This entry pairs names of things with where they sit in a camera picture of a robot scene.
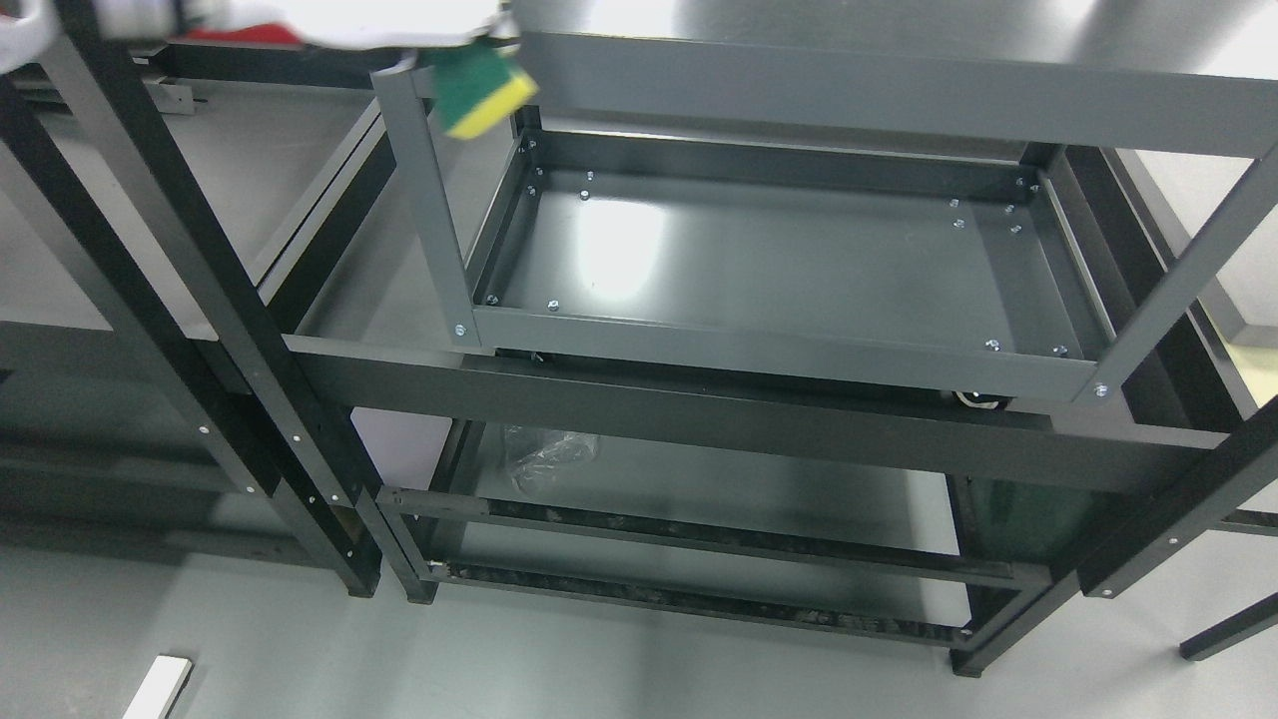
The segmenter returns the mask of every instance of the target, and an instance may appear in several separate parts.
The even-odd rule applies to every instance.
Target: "metal shelving unit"
[[[429,134],[427,75],[410,64],[376,72],[397,179],[377,202],[381,185],[360,194],[372,206],[367,217],[353,213],[331,241],[316,244],[326,248],[322,261],[272,263],[279,286],[303,287],[286,314],[234,250],[123,50],[81,22],[82,3],[59,5],[75,22],[65,23],[69,38],[43,65],[216,335],[216,342],[175,344],[199,347],[221,390],[247,398],[262,427],[273,428],[267,434],[279,438],[271,443],[277,462],[311,483],[332,512],[358,517],[410,600],[432,600],[438,584],[479,584],[923,640],[948,647],[957,673],[979,676],[1080,589],[1117,596],[1278,475],[1278,406],[1249,406],[1194,303],[1231,244],[1273,206],[1272,169],[1254,165],[1195,241],[1199,249],[1172,263],[1131,178],[1109,149],[1089,146],[1266,155],[1278,139],[1278,78],[1212,74],[1200,63],[1228,45],[1252,3],[1214,8],[1197,24],[1180,17],[1192,9],[1151,9],[1131,24],[1098,6],[1065,33],[1076,41],[1065,51],[1061,23],[1042,4],[966,4],[920,13],[904,28],[879,14],[887,10],[837,22],[847,10],[819,1],[744,26],[741,18],[764,17],[766,4],[698,4],[671,10],[665,27],[640,27],[611,24],[604,0],[527,0],[518,8],[520,61],[542,86],[546,121],[525,109],[514,140],[481,146],[479,160],[452,153]],[[937,22],[947,32],[934,32]],[[1182,46],[1183,56],[1145,54],[1131,42],[1186,27],[1197,40]],[[1024,42],[988,41],[1008,36]],[[941,46],[938,37],[946,38]],[[238,61],[227,63],[230,52]],[[176,46],[173,57],[188,72],[170,75],[358,84],[349,73],[311,73],[296,54],[280,51]],[[265,69],[252,77],[254,68]],[[691,117],[697,132],[670,139],[555,126],[552,112],[567,110],[640,125]],[[730,142],[716,137],[721,123]],[[801,125],[794,135],[812,130],[820,142],[736,137],[787,134],[778,124]],[[829,128],[863,128],[869,133],[852,134],[872,142],[849,147]],[[1010,161],[1008,144],[1016,147]],[[927,157],[918,147],[929,148]],[[583,183],[601,189],[581,201]],[[1016,204],[1011,215],[1008,204]],[[565,266],[567,257],[592,236],[581,218],[606,215],[602,235],[621,225],[634,230],[642,222],[626,218],[630,206],[659,209],[679,230],[626,235],[677,244],[671,255],[682,259],[667,275],[677,300],[648,295],[606,305],[583,287],[567,294],[565,282],[580,273]],[[964,227],[953,225],[955,209],[970,212]],[[854,234],[849,246],[826,236],[875,212],[875,231]],[[1021,216],[1021,231],[1012,232],[1010,217]],[[728,226],[743,238],[743,254],[760,254],[774,250],[768,240],[789,226],[786,217],[801,230],[795,243],[808,249],[886,246],[872,262],[881,269],[910,259],[902,236],[915,234],[927,250],[920,254],[967,257],[955,276],[916,264],[910,276],[933,282],[933,305],[961,300],[982,312],[943,307],[946,321],[929,327],[902,326],[893,307],[852,315],[829,305],[847,296],[887,304],[884,276],[841,292],[823,294],[822,282],[780,287],[796,300],[773,307],[776,290],[751,280],[773,255],[731,264],[726,249],[735,246],[714,227],[737,222]],[[477,236],[477,249],[459,236]],[[722,268],[713,257],[728,266],[711,277]],[[794,276],[829,281],[831,269],[813,257],[794,262]],[[1016,272],[1013,263],[1025,267]],[[769,305],[749,312],[734,304],[737,292]],[[560,300],[557,312],[543,304],[550,299]],[[720,305],[707,307],[711,299]],[[800,317],[799,331],[781,331],[791,327],[787,317]],[[812,336],[828,322],[837,331]],[[114,341],[96,328],[0,327],[13,337],[0,364],[10,369],[74,364],[77,352],[42,345],[43,336],[74,335],[86,346]],[[999,351],[988,338],[999,340]],[[533,351],[544,352],[543,361]],[[118,354],[102,354],[107,365],[119,363]],[[119,364],[121,373],[138,372]],[[143,369],[152,365],[164,364]],[[1100,386],[1107,392],[1098,393]],[[1008,412],[983,412],[929,388],[1024,400]],[[351,409],[454,419],[426,489],[382,483]],[[809,462],[808,471],[826,462],[932,473],[944,478],[956,552],[663,516],[606,498],[527,502],[482,483],[475,494],[468,453],[482,456],[481,429],[502,424],[787,457]],[[627,580],[570,554],[477,558],[447,531],[456,521],[472,525],[472,541],[475,526],[505,525],[528,536],[588,535],[737,556],[734,562],[939,579],[966,586],[969,619],[929,622],[909,612],[674,586],[670,577]]]

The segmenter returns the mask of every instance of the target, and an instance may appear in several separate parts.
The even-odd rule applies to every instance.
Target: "metal leg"
[[[373,73],[373,89],[382,106],[382,119],[391,137],[400,176],[413,197],[417,232],[443,317],[452,328],[452,341],[479,346],[458,230],[443,192],[443,175],[440,174],[426,106],[413,84],[414,69],[417,55],[409,54],[399,65]]]
[[[238,492],[270,498],[316,562],[354,594],[372,594],[381,554],[357,548],[327,506],[303,504],[203,356],[181,333],[115,230],[8,79],[0,78],[0,178],[36,231],[189,423]]]
[[[1118,596],[1278,476],[1278,400],[1159,492],[1079,570],[1088,596]]]
[[[1047,167],[1063,149],[1063,144],[1054,144],[1051,142],[1026,142],[1025,151],[1021,152],[1021,163],[1035,167]]]
[[[996,659],[1003,655],[1025,635],[1034,631],[1057,609],[1065,605],[1079,591],[1079,581],[1075,575],[1068,575],[1059,582],[1052,585],[1042,593],[1022,593],[1030,599],[1024,604],[1024,609],[1012,618],[989,641],[974,650],[952,650],[950,664],[953,673],[960,677],[980,677],[982,672],[989,668]]]
[[[1186,640],[1181,644],[1181,656],[1190,662],[1201,662],[1275,624],[1278,624],[1278,594],[1272,594],[1194,639]]]
[[[253,395],[305,474],[355,508],[410,596],[420,580],[371,499],[381,484],[349,418],[321,402],[289,352],[239,257],[123,46],[98,37],[83,0],[58,3],[66,36],[42,57],[50,78],[160,241]]]
[[[1118,388],[1136,370],[1163,335],[1185,314],[1199,291],[1269,215],[1274,207],[1274,197],[1278,197],[1278,146],[1252,161],[1220,201],[1220,206],[1185,248],[1180,259],[1159,280],[1100,358],[1093,383],[1084,388],[1080,400],[1104,397],[1108,392],[1098,392],[1099,387]]]

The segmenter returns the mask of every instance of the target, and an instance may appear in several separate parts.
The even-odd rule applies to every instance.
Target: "gray floor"
[[[943,653],[389,577],[164,567],[0,548],[0,715],[123,713],[151,659],[196,669],[173,716],[1274,716],[1278,632],[1201,664],[1181,639],[1278,589],[1278,543],[1212,534],[1122,598],[1074,599],[983,679]]]

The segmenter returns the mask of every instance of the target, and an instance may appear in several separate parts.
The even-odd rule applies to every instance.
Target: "black metal beam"
[[[950,664],[953,673],[960,677],[978,678],[989,668],[996,659],[1003,655],[1025,635],[1034,631],[1057,609],[1065,605],[1079,593],[1079,580],[1075,575],[1068,575],[1047,590],[1024,593],[1029,602],[1021,605],[1020,612],[1006,626],[1001,628],[989,641],[975,649],[955,649],[950,653]]]
[[[357,54],[206,41],[174,41],[150,57],[151,65],[171,77],[354,89],[372,89],[368,72],[396,60],[397,51]]]
[[[1181,656],[1201,662],[1247,637],[1278,626],[1278,594],[1272,594],[1233,617],[1181,644]]]
[[[70,520],[0,515],[0,543],[45,552],[179,564],[190,553],[316,567],[293,538],[231,530],[164,530]]]
[[[123,480],[216,493],[242,492],[208,460],[129,455],[119,448],[89,448],[82,444],[35,444],[0,438],[0,470]]]
[[[291,212],[293,221],[276,232],[282,235],[282,246],[272,243],[271,255],[254,262],[268,267],[257,284],[281,331],[296,329],[395,170],[376,102],[351,135],[339,147],[340,156],[325,165],[314,195],[304,195],[304,207]]]
[[[1052,142],[1026,142],[1020,163],[1047,167],[1062,149],[1065,149],[1063,146]]]
[[[41,59],[86,134],[190,289],[305,475],[334,504],[354,507],[405,591],[420,580],[368,492],[377,470],[341,407],[321,402],[249,281],[181,151],[119,43],[104,42],[86,0],[58,0],[64,37]]]
[[[1158,493],[1079,570],[1088,596],[1113,598],[1278,478],[1278,400]]]
[[[155,112],[152,105],[146,107]],[[331,531],[337,522],[326,506],[300,504],[298,494],[307,494],[309,480],[281,470],[281,455],[272,456],[245,423],[54,140],[4,78],[0,115],[5,117],[0,126],[5,192],[111,324],[120,347],[189,423],[192,437],[203,441],[238,492],[270,498],[318,562],[334,570],[353,594],[371,594],[380,550],[359,548],[357,557],[349,541],[334,541],[341,535]],[[281,473],[288,481],[281,481]]]
[[[584,599],[587,602],[621,607],[659,609],[677,614],[737,619],[757,624],[815,630],[819,632],[875,637],[930,646],[953,647],[962,642],[955,627],[942,624],[883,617],[864,617],[846,612],[730,599],[620,582],[581,580],[461,563],[440,563],[436,566],[433,576],[443,584],[487,586],[546,596]]]
[[[843,570],[870,570],[888,575],[970,582],[992,587],[1044,587],[1052,581],[1045,567],[1030,564],[985,562],[932,552],[674,522],[633,515],[482,499],[438,492],[390,489],[378,496],[377,503],[394,512],[426,515],[440,520],[500,525]]]
[[[1122,328],[1174,255],[1121,162],[1095,147],[1070,147],[1053,184],[1104,309]],[[1255,412],[1237,369],[1194,303],[1123,383],[1137,423],[1229,433]]]
[[[1212,529],[1220,533],[1278,538],[1278,513],[1238,510],[1226,515],[1224,520]]]
[[[1042,416],[843,398],[837,383],[792,392],[631,363],[459,361],[303,336],[289,345],[317,393],[353,407],[1091,492],[1151,493],[1220,441],[1117,424],[1063,433]]]

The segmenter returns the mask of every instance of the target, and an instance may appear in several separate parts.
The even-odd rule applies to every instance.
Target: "gray metal tray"
[[[468,275],[486,346],[1035,395],[994,350],[1104,342],[1054,207],[1015,163],[528,130]]]

